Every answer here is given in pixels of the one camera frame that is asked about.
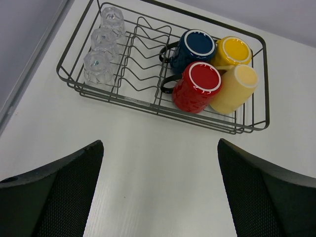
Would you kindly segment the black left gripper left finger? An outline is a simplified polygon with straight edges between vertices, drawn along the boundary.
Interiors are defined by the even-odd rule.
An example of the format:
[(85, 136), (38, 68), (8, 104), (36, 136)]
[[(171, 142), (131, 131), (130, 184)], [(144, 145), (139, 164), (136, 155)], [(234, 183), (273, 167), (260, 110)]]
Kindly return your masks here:
[(0, 182), (2, 237), (81, 237), (104, 146), (97, 140), (34, 170)]

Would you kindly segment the aluminium frame rail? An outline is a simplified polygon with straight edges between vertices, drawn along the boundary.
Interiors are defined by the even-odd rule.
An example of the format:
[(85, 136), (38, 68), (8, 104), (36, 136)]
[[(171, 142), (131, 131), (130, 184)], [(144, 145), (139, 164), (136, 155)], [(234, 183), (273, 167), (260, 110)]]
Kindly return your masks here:
[(71, 0), (0, 2), (0, 129), (3, 131)]

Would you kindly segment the clear glass far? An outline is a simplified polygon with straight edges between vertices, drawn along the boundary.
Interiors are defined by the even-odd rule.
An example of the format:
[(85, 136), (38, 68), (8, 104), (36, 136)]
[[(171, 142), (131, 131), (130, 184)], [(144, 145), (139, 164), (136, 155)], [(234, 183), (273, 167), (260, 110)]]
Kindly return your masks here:
[(101, 28), (110, 30), (118, 40), (126, 36), (123, 13), (116, 7), (105, 7), (101, 11)]

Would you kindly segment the navy blue mug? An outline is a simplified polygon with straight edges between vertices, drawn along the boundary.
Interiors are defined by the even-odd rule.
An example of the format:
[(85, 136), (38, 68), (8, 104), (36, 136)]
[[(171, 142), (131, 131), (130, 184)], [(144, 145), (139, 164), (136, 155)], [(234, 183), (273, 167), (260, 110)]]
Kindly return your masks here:
[(209, 62), (215, 52), (214, 39), (202, 30), (192, 29), (185, 31), (178, 41), (164, 46), (159, 60), (170, 64), (174, 74), (180, 74), (192, 62)]

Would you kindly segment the clear glass middle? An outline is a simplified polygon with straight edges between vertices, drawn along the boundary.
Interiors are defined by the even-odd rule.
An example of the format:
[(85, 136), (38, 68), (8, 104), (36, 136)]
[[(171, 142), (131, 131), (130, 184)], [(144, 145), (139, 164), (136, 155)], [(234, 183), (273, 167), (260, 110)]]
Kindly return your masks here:
[(103, 52), (110, 61), (116, 60), (119, 57), (119, 47), (112, 30), (95, 29), (91, 34), (91, 50)]

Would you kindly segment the bright yellow mug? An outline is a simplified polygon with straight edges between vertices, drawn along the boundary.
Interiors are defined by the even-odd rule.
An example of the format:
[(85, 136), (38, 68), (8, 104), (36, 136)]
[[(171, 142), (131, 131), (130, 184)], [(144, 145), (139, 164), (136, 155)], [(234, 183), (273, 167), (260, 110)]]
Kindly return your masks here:
[(248, 44), (238, 37), (227, 36), (216, 41), (215, 55), (210, 63), (213, 66), (248, 65), (252, 52)]

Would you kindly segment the red mug black handle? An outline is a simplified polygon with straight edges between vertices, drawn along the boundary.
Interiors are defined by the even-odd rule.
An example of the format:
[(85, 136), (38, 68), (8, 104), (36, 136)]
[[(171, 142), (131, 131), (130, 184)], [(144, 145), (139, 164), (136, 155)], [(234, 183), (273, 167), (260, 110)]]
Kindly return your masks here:
[(202, 112), (221, 90), (222, 79), (218, 70), (209, 63), (196, 61), (183, 73), (165, 78), (161, 92), (172, 95), (173, 103), (182, 111)]

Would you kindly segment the pale yellow mug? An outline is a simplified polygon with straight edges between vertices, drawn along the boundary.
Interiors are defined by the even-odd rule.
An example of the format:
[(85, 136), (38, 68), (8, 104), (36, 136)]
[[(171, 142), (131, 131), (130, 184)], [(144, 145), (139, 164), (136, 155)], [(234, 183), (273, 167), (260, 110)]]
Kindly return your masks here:
[(222, 74), (221, 90), (210, 102), (213, 110), (221, 114), (230, 114), (237, 110), (254, 93), (258, 85), (256, 71), (244, 64), (237, 66), (216, 66)]

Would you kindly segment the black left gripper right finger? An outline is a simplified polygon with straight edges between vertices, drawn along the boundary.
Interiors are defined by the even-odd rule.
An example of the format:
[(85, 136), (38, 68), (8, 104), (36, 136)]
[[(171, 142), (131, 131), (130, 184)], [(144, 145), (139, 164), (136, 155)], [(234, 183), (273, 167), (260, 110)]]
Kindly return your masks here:
[(239, 237), (314, 237), (316, 180), (220, 139), (218, 161)]

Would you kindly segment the clear glass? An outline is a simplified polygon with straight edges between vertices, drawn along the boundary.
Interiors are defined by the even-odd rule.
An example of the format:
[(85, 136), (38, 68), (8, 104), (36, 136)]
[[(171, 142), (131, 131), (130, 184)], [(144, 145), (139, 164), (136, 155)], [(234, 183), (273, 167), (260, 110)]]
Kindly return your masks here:
[(101, 11), (101, 28), (110, 30), (118, 40), (126, 36), (123, 13), (116, 7), (105, 7)]
[(84, 81), (87, 85), (101, 87), (112, 85), (114, 74), (111, 63), (102, 51), (90, 51), (83, 59)]
[(103, 52), (110, 61), (116, 60), (119, 57), (119, 47), (112, 30), (95, 29), (91, 34), (91, 50)]

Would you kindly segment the clear glass near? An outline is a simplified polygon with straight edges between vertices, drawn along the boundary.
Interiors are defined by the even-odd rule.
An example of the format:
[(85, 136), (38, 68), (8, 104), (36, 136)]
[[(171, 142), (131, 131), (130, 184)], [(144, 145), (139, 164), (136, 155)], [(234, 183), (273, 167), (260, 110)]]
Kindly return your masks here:
[(90, 51), (83, 59), (84, 81), (87, 85), (101, 87), (112, 85), (114, 74), (111, 63), (102, 51)]

